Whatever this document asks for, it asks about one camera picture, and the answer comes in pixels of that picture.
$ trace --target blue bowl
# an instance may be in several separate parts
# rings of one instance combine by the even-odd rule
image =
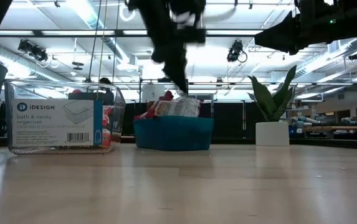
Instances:
[[[164,151],[197,151],[210,148],[213,119],[162,116],[134,121],[137,147]]]

